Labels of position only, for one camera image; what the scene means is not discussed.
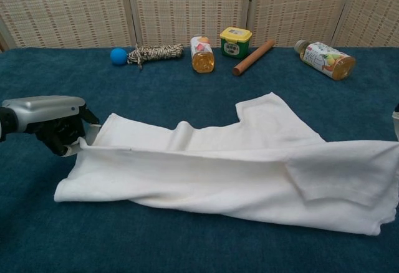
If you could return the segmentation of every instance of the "blue table surface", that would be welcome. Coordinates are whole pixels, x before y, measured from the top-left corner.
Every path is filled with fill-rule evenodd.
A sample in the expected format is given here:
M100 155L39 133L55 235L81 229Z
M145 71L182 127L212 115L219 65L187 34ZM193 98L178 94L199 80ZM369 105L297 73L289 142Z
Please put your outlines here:
M399 48L345 48L357 59L333 81L274 48L235 77L238 60L215 49L212 74L181 59L111 64L111 49L15 49L0 54L0 101L74 95L104 122L195 128L237 122L234 104L274 92L327 141L395 141ZM0 143L1 272L399 272L399 223L377 237L155 209L129 201L55 203L75 157L34 135Z

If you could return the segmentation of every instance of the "wooden stick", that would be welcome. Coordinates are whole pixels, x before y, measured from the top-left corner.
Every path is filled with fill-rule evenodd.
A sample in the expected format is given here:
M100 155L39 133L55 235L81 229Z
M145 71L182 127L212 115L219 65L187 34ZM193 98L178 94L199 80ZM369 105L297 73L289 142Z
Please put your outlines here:
M258 47L251 55L246 57L243 61L241 61L239 64L233 68L233 74L234 75L242 75L243 72L253 65L255 61L257 61L260 57L262 57L268 50L270 50L274 44L275 40L271 39L269 41L266 41L263 45Z

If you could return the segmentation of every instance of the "bottle cap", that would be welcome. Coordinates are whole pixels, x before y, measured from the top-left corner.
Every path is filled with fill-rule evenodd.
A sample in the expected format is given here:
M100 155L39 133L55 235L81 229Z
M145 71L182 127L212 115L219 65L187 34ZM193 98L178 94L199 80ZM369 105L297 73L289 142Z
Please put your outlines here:
M305 41L305 40L301 39L301 40L297 41L297 43L295 44L294 50L295 50L298 54L300 54L300 52L302 51L302 49L303 49L304 47L308 46L308 45L309 45L309 42L308 42L308 41Z

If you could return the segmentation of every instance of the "green container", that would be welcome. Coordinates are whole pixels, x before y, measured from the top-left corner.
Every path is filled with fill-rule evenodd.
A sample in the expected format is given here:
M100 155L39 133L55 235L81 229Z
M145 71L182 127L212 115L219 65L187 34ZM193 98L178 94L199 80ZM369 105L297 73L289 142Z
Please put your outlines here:
M225 56L242 59L248 55L249 41L252 32L245 29L228 27L220 33L222 54Z

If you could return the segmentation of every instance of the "plastic bottle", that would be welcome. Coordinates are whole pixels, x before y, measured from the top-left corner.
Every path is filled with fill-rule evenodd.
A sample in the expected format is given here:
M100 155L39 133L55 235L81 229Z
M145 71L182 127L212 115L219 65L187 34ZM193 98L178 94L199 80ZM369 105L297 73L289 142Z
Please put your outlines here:
M199 73L211 72L214 68L214 56L209 38L194 36L190 40L191 63Z
M311 44L302 39L296 43L295 51L303 62L334 80L348 77L356 64L355 58L321 42Z

